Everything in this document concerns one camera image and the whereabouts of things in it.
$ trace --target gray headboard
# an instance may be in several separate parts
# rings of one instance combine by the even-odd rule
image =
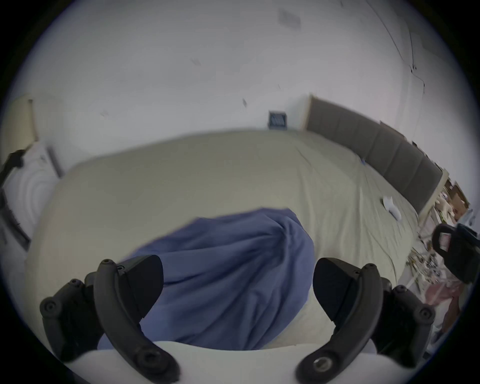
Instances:
[[[448,177],[448,172],[398,131],[313,96],[304,129],[319,133],[364,158],[412,204],[419,216],[432,203],[432,196],[434,202],[440,193],[438,187],[441,189],[441,181],[446,180],[444,174]]]

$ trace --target beige bed sheet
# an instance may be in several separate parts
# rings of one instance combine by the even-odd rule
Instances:
[[[382,203],[393,196],[402,221]],[[395,284],[417,214],[359,157],[312,132],[213,133],[98,158],[70,171],[44,211],[26,262],[26,320],[46,343],[38,306],[105,258],[119,261],[198,216],[290,208],[315,256],[375,263]],[[267,347],[325,343],[331,323],[310,290],[293,322]]]

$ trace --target blue blanket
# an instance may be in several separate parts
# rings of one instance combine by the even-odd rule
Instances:
[[[152,341],[249,350],[272,341],[305,304],[313,242],[289,209],[199,218],[140,248],[164,288],[140,322]],[[105,335],[99,349],[112,348]]]

